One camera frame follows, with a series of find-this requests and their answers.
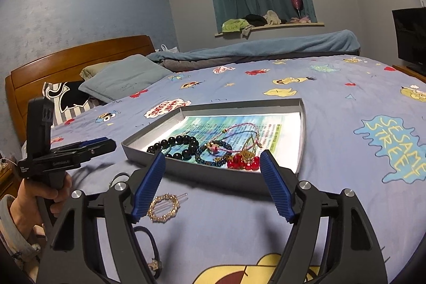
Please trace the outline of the left forearm plaid sleeve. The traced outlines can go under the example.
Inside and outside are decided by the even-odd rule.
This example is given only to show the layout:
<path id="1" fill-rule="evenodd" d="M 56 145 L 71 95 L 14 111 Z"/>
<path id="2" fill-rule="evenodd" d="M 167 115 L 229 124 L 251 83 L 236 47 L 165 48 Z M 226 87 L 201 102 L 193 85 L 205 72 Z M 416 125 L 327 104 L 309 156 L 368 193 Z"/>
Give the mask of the left forearm plaid sleeve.
<path id="1" fill-rule="evenodd" d="M 17 275 L 23 275 L 29 283 L 35 283 L 43 247 L 38 242 L 36 233 L 32 231 L 29 239 L 26 239 L 15 226 L 10 214 L 14 200 L 11 195 L 5 195 L 1 199 L 1 243 L 6 249 L 6 260 L 14 261 L 11 268 L 17 271 Z"/>

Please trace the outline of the left hand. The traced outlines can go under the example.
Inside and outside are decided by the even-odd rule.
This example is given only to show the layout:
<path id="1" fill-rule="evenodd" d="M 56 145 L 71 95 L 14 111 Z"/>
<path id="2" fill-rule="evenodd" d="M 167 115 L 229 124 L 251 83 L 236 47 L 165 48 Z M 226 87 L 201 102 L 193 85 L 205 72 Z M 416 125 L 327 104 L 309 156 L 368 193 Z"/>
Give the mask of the left hand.
<path id="1" fill-rule="evenodd" d="M 71 176 L 66 173 L 64 185 L 60 190 L 48 187 L 47 185 L 23 179 L 17 197 L 11 203 L 9 212 L 18 231 L 24 238 L 27 238 L 35 225 L 41 225 L 42 217 L 38 209 L 37 198 L 41 197 L 52 200 L 50 211 L 54 216 L 58 216 L 64 207 L 65 201 L 70 196 L 72 188 Z"/>

